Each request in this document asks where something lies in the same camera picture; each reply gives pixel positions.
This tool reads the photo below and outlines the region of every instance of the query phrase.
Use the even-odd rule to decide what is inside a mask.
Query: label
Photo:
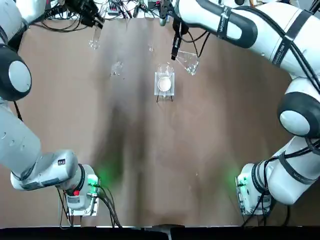
[[[51,4],[51,8],[53,8],[54,6],[56,6],[58,4],[58,0],[52,0],[50,2],[50,4]]]
[[[70,204],[79,204],[80,203],[80,197],[79,196],[75,196],[75,197],[67,197],[68,199],[68,203]]]

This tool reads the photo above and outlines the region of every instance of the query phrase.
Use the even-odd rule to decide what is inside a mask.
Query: green light
[[[89,189],[89,193],[94,194],[97,192],[97,188],[93,185],[98,185],[99,184],[99,179],[96,175],[94,174],[88,174],[88,185],[91,186]]]

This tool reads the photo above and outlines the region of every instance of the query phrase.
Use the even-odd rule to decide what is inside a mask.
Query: table
[[[90,164],[111,188],[124,226],[242,224],[234,177],[289,140],[276,110],[290,76],[215,37],[190,76],[170,61],[171,25],[160,27],[156,19],[106,22],[96,50],[88,46],[93,32],[59,34],[31,26],[23,37],[19,54],[33,85],[18,104],[43,151],[70,148],[80,163]],[[181,49],[192,52],[193,45]],[[117,62],[123,67],[113,75]],[[157,64],[166,62],[175,71],[175,97],[156,103],[153,77]],[[0,226],[59,224],[54,187],[20,192],[2,166],[0,176],[6,192]],[[319,189],[315,183],[294,205],[290,224],[319,224],[312,217],[320,211]],[[285,214],[278,204],[268,224],[280,225]],[[105,206],[82,225],[109,226]]]

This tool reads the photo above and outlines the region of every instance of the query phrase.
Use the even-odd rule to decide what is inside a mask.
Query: clear plastic piece
[[[190,75],[193,76],[196,74],[199,65],[199,58],[195,53],[179,50],[175,59]]]
[[[93,38],[89,41],[89,46],[94,50],[100,47],[100,41],[99,41],[100,34],[101,34],[101,28],[95,26]]]
[[[174,68],[169,64],[159,64],[154,74],[154,95],[171,97],[175,95],[175,73]]]
[[[101,3],[101,9],[100,9],[100,16],[105,17],[107,14],[107,9],[108,9],[108,0],[103,1]],[[94,34],[93,38],[89,41],[89,46],[93,48],[94,50],[98,49],[100,47],[100,35],[101,35],[101,28],[95,26],[94,27]]]

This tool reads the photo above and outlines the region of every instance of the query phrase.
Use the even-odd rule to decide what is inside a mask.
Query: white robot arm
[[[74,3],[69,1],[69,5],[77,9]],[[320,176],[320,150],[317,149],[320,143],[317,140],[320,138],[320,83],[316,81],[320,71],[320,36],[319,31],[314,31],[319,29],[320,20],[288,4],[268,3],[258,9],[231,9],[209,0],[164,0],[160,11],[162,19],[173,15],[174,24],[177,26],[177,20],[181,24],[175,28],[172,59],[186,28],[200,27],[236,46],[256,52],[292,77],[279,105],[278,118],[295,137],[276,152],[275,157],[243,167],[236,178],[243,214],[267,213],[271,196],[281,203],[293,204]],[[79,11],[89,12],[83,8]],[[22,18],[12,0],[0,0],[0,96],[3,99],[0,164],[11,170],[11,182],[16,189],[33,190],[56,185],[68,192],[69,207],[84,209],[90,204],[89,178],[96,178],[92,168],[78,164],[70,150],[42,154],[37,136],[11,113],[4,101],[23,98],[32,86],[28,67],[6,46],[23,23],[30,21]],[[306,60],[314,72],[306,70],[308,65],[302,64]],[[310,142],[305,138],[316,140]]]
[[[267,214],[271,196],[294,204],[320,176],[320,20],[279,2],[230,8],[210,0],[165,0],[160,17],[167,15],[174,17],[173,60],[182,35],[198,27],[267,58],[291,75],[277,114],[295,137],[270,160],[245,165],[236,177],[236,189],[244,215]]]
[[[34,6],[26,9],[22,2]],[[90,196],[96,192],[92,185],[99,184],[94,170],[79,164],[71,150],[42,153],[39,138],[14,116],[7,102],[25,97],[32,87],[30,70],[7,43],[25,24],[44,13],[45,3],[23,0],[16,5],[13,0],[0,0],[0,164],[11,170],[15,189],[30,191],[56,186],[67,193],[69,208],[83,211],[95,204]]]

